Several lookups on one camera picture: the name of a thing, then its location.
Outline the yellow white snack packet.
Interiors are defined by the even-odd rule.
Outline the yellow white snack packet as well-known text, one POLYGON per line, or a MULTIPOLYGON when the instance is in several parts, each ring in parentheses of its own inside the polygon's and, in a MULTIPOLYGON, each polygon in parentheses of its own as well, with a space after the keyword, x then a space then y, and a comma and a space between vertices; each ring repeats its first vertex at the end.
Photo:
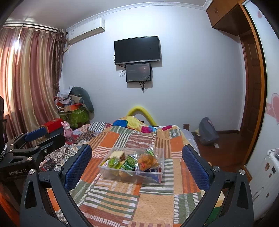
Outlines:
POLYGON ((109 159, 106 160, 105 162, 101 163, 101 166, 107 167, 109 163, 109 159))

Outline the green jelly cup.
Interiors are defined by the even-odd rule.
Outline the green jelly cup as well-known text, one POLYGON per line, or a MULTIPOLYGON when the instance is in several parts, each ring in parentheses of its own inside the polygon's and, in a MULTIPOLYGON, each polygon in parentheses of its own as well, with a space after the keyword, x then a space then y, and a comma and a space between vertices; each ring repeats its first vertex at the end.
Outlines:
POLYGON ((108 161, 108 167, 113 169, 119 169, 121 167, 121 160, 118 157, 113 156, 108 161))

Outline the sliced bread loaf bag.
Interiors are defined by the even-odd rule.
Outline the sliced bread loaf bag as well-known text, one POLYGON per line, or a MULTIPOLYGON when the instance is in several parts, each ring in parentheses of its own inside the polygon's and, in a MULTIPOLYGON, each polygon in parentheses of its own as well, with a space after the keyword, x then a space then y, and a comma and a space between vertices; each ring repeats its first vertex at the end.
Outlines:
POLYGON ((122 150, 116 150, 113 151, 111 153, 111 155, 109 156, 109 158, 118 158, 120 161, 124 161, 125 160, 125 152, 122 150))

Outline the blue snack bag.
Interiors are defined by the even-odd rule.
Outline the blue snack bag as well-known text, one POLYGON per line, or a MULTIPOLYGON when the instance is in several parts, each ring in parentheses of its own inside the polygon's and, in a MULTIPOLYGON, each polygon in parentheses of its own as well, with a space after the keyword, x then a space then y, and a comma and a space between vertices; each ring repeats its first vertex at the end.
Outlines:
POLYGON ((162 172, 161 168, 150 168, 142 173, 142 176, 151 182, 161 183, 162 172))

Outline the green snack packet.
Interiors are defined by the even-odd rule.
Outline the green snack packet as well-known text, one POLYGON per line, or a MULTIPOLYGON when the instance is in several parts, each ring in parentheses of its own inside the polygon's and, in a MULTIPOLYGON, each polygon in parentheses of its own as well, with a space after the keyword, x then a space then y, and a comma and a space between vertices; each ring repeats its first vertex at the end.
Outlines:
POLYGON ((137 164, 137 158, 134 156, 128 155, 123 164, 121 165, 121 169, 134 171, 137 164))

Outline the orange buns clear bag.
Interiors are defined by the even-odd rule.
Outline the orange buns clear bag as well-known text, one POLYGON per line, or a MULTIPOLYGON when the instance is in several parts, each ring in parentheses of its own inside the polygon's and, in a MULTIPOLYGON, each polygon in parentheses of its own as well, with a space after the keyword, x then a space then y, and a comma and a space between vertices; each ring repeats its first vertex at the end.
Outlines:
POLYGON ((146 170, 150 170, 158 166, 159 162, 153 149, 147 148, 144 151, 136 152, 135 171, 137 173, 145 172, 146 170))

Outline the clear plastic storage bin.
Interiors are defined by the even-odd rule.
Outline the clear plastic storage bin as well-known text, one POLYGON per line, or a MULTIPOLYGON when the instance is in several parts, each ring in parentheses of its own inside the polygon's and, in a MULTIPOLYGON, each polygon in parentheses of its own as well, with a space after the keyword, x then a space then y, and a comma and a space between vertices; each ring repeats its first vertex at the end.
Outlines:
POLYGON ((104 179, 160 184, 164 171, 162 148, 113 147, 98 165, 104 179))

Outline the red black box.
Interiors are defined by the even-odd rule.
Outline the red black box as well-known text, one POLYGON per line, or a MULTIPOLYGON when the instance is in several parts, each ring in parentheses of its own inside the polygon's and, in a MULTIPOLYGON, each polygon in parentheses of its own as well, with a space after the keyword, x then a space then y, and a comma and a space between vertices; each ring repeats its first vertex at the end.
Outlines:
POLYGON ((54 120, 46 122, 42 126, 47 131, 47 134, 45 135, 46 138, 50 138, 58 134, 63 134, 63 126, 62 126, 61 118, 56 118, 54 120))

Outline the pink plush toy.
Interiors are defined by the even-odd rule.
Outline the pink plush toy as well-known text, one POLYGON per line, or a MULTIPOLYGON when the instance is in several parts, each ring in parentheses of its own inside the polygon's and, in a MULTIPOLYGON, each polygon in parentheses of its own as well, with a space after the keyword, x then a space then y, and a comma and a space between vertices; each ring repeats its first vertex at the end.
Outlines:
POLYGON ((66 121, 63 121, 63 122, 61 122, 61 125, 62 125, 63 130, 64 130, 64 132, 63 132, 64 137, 66 139, 69 139, 72 136, 72 134, 73 134, 73 131, 72 131, 71 127, 70 127, 70 124, 68 122, 66 122, 66 121))

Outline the clothes pile with green bag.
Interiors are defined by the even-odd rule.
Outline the clothes pile with green bag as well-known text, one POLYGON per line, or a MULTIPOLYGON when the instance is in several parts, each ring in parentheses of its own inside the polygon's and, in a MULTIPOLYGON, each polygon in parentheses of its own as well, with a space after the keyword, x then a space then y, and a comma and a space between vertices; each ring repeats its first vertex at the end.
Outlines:
POLYGON ((88 92, 82 87, 69 86, 53 98, 59 117, 73 129, 89 124, 94 107, 88 92))

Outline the patchwork striped bedspread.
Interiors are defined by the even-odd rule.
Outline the patchwork striped bedspread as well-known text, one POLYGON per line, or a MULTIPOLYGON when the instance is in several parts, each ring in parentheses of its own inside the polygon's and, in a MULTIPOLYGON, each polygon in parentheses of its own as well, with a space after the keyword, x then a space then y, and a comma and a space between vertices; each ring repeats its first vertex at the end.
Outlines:
POLYGON ((40 169, 65 164, 84 144, 92 158, 70 195, 93 226, 180 226, 205 194, 182 158, 183 146, 196 148, 187 130, 94 122, 75 130, 40 169))

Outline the striped brown curtain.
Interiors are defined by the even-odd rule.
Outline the striped brown curtain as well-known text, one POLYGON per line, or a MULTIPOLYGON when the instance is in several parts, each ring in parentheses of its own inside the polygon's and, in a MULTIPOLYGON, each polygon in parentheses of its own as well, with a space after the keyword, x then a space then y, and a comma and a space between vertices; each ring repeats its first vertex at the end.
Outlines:
POLYGON ((62 29, 1 28, 1 97, 8 139, 59 117, 54 97, 65 44, 62 29))

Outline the grey backpack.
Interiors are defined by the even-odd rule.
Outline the grey backpack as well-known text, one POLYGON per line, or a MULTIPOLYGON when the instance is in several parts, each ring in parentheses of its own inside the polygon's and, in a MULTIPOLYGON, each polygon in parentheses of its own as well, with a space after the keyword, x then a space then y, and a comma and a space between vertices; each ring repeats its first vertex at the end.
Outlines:
POLYGON ((219 135, 212 121, 208 117, 204 117, 199 123, 199 142, 207 146, 214 144, 218 139, 219 135))

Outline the wooden door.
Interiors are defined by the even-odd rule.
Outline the wooden door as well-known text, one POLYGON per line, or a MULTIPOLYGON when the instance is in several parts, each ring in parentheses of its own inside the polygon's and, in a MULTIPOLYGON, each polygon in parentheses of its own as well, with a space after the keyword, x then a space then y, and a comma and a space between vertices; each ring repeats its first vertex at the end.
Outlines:
POLYGON ((262 126, 265 100, 265 66, 257 35, 251 30, 240 35, 245 62, 245 104, 241 135, 249 142, 242 165, 247 164, 262 126))

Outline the colourful yellow blanket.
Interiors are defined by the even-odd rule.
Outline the colourful yellow blanket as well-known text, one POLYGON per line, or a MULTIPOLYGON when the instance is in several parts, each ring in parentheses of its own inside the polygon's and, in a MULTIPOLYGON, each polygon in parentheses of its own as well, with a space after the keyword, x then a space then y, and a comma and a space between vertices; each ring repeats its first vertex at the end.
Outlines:
POLYGON ((165 130, 171 129, 173 127, 172 125, 158 126, 157 123, 152 118, 152 116, 150 115, 150 113, 142 106, 133 107, 132 109, 129 110, 129 112, 127 113, 127 115, 125 117, 114 121, 112 126, 120 126, 120 127, 124 127, 127 129, 142 132, 142 133, 152 133, 152 132, 157 131, 158 129, 165 131, 165 130), (142 121, 137 119, 134 116, 134 114, 136 112, 143 114, 144 117, 147 119, 147 121, 151 124, 146 125, 145 123, 143 123, 142 121))

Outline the white air conditioner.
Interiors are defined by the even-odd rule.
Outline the white air conditioner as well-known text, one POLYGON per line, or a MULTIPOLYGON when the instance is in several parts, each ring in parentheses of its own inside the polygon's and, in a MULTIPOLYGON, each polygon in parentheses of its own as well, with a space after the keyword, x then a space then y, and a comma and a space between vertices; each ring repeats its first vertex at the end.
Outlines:
POLYGON ((68 32, 68 42, 72 45, 86 38, 103 33, 104 31, 104 20, 100 17, 71 29, 68 32))

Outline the wooden overhead cabinet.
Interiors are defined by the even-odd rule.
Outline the wooden overhead cabinet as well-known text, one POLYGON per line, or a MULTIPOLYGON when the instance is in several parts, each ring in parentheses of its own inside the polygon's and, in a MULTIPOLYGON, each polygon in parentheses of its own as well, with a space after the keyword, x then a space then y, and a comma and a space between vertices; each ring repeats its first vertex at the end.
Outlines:
POLYGON ((216 30, 235 36, 251 30, 238 1, 214 0, 206 12, 212 27, 216 30))

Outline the large wall television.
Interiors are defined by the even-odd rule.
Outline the large wall television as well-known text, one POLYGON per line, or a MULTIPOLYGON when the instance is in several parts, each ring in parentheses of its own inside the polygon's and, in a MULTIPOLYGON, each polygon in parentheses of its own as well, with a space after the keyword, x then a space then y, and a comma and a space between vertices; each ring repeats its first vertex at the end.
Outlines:
POLYGON ((114 41, 116 65, 161 61, 158 36, 144 36, 114 41))

